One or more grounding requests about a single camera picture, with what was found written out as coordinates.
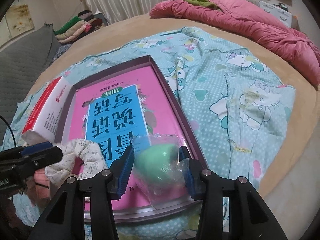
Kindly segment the hello kitty blue cloth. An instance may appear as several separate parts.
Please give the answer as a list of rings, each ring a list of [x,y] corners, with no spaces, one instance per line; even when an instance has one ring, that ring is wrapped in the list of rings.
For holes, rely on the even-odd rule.
[[[65,77],[77,82],[116,64],[150,55],[193,127],[210,168],[259,187],[277,155],[293,109],[295,89],[251,52],[196,27],[131,41],[85,57]]]

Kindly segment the orange towel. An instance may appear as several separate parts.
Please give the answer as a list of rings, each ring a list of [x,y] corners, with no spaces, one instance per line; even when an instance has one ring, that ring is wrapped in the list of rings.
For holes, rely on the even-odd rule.
[[[34,174],[36,205],[44,208],[50,201],[50,180],[45,174],[45,169],[37,170]]]

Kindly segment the stack of folded clothes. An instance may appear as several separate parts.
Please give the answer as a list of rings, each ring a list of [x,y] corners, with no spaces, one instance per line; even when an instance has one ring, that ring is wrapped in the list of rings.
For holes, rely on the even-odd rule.
[[[105,26],[108,26],[108,22],[102,13],[93,14],[90,10],[83,10],[55,30],[54,35],[61,45],[72,44]]]

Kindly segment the white floral scrunchie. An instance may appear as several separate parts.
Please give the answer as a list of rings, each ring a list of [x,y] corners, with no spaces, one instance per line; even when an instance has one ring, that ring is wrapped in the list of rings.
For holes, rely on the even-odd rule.
[[[54,146],[61,149],[63,156],[61,161],[47,166],[45,174],[56,187],[60,187],[71,176],[76,177],[77,180],[88,179],[108,168],[96,142],[73,139],[65,144],[55,143]],[[79,174],[73,172],[77,158],[83,162],[82,171]]]

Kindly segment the grey quilted sofa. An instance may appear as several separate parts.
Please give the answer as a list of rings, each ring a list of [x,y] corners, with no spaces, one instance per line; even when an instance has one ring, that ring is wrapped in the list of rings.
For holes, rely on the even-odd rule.
[[[1,149],[23,145],[22,129],[48,82],[34,92],[39,76],[54,62],[61,44],[44,24],[1,51]]]

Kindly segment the wall painting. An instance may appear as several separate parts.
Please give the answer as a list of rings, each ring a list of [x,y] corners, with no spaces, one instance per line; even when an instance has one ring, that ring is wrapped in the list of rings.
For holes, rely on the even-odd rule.
[[[25,0],[15,0],[7,10],[0,25],[0,45],[34,29],[29,7]]]

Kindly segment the red white tissue pack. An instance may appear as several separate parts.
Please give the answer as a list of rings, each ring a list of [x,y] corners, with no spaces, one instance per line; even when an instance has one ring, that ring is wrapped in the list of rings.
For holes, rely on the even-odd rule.
[[[54,79],[35,104],[22,131],[28,145],[53,142],[57,126],[72,85],[64,77]]]

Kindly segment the green sponge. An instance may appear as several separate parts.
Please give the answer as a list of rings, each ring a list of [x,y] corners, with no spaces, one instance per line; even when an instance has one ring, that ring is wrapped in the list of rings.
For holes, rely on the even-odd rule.
[[[184,175],[189,159],[179,160],[180,139],[172,134],[132,138],[133,176],[140,191],[156,210],[186,195]]]

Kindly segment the pink quilt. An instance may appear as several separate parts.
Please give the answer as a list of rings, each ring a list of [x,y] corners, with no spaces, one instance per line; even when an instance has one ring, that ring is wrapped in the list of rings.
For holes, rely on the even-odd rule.
[[[319,48],[306,34],[287,27],[246,0],[168,0],[157,3],[151,18],[183,18],[251,39],[291,64],[313,86],[319,86]]]

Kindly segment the white drawer cabinet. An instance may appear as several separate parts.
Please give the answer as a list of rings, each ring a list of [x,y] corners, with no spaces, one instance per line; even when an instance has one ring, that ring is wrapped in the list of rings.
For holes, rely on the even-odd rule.
[[[287,27],[296,29],[297,19],[290,12],[283,10],[280,7],[272,5],[271,3],[268,3],[263,0],[259,1],[259,7],[263,9],[265,12],[272,14],[274,17],[280,20],[280,22],[285,24]]]

